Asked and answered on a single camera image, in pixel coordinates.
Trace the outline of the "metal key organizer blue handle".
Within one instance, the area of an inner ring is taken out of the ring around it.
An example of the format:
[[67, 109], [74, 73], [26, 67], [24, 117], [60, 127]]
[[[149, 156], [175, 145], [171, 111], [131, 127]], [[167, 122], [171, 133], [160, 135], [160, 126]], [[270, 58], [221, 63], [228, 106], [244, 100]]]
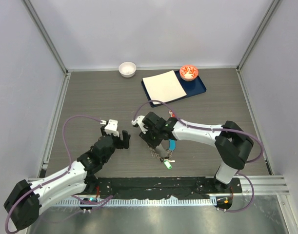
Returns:
[[162, 141], [156, 148], [149, 147], [150, 154], [155, 159], [170, 159], [173, 151], [176, 149], [176, 142], [174, 140]]

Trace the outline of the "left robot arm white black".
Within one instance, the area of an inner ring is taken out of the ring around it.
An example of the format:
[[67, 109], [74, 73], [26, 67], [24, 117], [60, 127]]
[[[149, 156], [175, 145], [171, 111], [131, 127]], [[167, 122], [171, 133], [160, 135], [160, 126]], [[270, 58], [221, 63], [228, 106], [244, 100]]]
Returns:
[[126, 130], [118, 136], [103, 131], [97, 142], [70, 166], [34, 182], [19, 181], [3, 205], [8, 213], [6, 233], [11, 233], [9, 222], [13, 222], [14, 233], [17, 233], [32, 225], [57, 202], [83, 192], [92, 194], [98, 183], [95, 173], [103, 168], [116, 149], [129, 148], [130, 137]]

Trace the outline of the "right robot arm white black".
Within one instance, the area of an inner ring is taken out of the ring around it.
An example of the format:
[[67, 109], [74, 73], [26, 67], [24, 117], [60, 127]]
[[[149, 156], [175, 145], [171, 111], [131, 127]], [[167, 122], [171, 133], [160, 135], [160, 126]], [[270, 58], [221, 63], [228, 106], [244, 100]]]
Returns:
[[149, 112], [137, 116], [132, 125], [140, 127], [139, 136], [153, 149], [163, 140], [188, 140], [215, 147], [222, 163], [214, 175], [213, 187], [220, 193], [230, 188], [233, 176], [244, 168], [254, 146], [252, 139], [232, 121], [223, 125], [204, 125], [176, 117], [165, 120]]

